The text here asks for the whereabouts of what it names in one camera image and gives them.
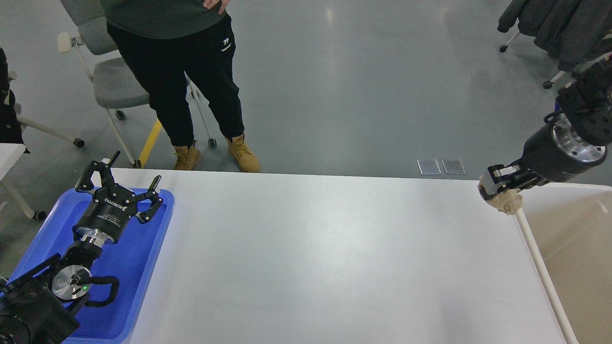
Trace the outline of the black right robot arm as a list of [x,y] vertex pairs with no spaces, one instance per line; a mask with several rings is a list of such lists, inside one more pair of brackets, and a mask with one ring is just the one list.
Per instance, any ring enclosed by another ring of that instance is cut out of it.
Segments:
[[492,200],[509,190],[569,181],[610,155],[612,62],[606,57],[559,89],[557,110],[526,140],[522,156],[509,165],[489,166],[481,197]]

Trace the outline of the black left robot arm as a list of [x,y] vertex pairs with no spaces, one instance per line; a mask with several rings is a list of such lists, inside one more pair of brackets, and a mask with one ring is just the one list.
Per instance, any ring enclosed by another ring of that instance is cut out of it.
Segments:
[[8,282],[1,283],[3,344],[121,342],[135,324],[174,198],[116,182],[92,161],[63,194]]

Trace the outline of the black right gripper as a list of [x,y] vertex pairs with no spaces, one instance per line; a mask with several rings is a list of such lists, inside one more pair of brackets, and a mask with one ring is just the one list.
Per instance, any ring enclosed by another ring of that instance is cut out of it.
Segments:
[[[605,146],[595,146],[579,137],[568,119],[545,124],[525,143],[519,164],[488,166],[478,191],[485,201],[509,190],[526,190],[551,182],[566,182],[608,157]],[[535,173],[519,173],[522,168]]]

